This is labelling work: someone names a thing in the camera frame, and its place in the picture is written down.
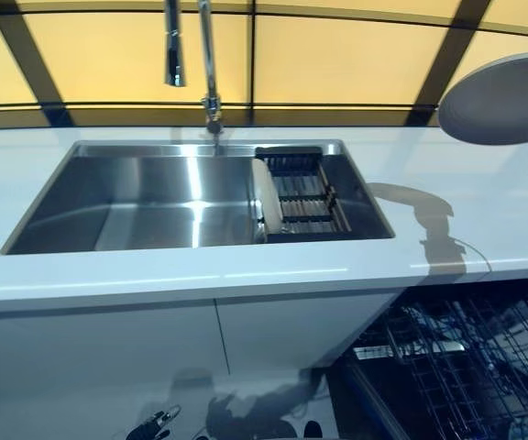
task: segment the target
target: dishwasher rack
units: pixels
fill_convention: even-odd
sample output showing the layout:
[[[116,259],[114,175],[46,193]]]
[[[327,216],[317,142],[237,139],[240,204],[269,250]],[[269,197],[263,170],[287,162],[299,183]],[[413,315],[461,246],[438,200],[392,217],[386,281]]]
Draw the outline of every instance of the dishwasher rack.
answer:
[[[528,291],[400,302],[351,354],[409,370],[442,439],[528,439]]]
[[[256,157],[268,166],[282,211],[282,233],[269,234],[270,243],[293,241],[295,234],[301,241],[355,238],[316,148]]]

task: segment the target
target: stainless steel sink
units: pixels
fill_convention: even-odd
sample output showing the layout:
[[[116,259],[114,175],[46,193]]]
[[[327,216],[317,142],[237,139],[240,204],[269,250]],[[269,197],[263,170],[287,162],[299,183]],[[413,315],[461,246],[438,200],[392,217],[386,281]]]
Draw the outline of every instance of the stainless steel sink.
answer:
[[[201,143],[78,142],[2,252],[392,237],[340,141],[229,143],[218,152]],[[280,234],[266,234],[255,157],[280,195]]]

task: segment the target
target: cabinet door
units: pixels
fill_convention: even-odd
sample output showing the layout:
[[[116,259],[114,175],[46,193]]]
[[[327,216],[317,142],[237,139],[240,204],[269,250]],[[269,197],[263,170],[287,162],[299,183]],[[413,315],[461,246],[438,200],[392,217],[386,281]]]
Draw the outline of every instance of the cabinet door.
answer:
[[[400,291],[217,300],[232,373],[331,365]]]
[[[213,301],[0,313],[0,395],[181,374],[227,374]]]

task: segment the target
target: kitchen faucet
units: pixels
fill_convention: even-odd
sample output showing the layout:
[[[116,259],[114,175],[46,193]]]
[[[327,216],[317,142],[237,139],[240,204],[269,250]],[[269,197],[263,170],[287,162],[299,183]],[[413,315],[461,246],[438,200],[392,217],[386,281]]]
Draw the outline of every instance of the kitchen faucet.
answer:
[[[211,1],[198,0],[201,31],[203,35],[203,57],[207,74],[207,94],[202,103],[207,114],[207,131],[214,136],[215,153],[219,146],[221,123],[221,99],[215,82],[215,55],[211,27]],[[181,10],[179,0],[165,0],[166,14],[166,83],[184,87],[184,64],[182,60]]]

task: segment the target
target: dishwasher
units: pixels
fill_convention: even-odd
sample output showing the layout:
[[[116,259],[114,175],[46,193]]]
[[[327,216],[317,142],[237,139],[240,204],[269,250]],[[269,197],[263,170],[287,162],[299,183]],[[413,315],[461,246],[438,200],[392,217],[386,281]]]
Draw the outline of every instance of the dishwasher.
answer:
[[[528,280],[411,288],[333,369],[383,438],[528,439]]]

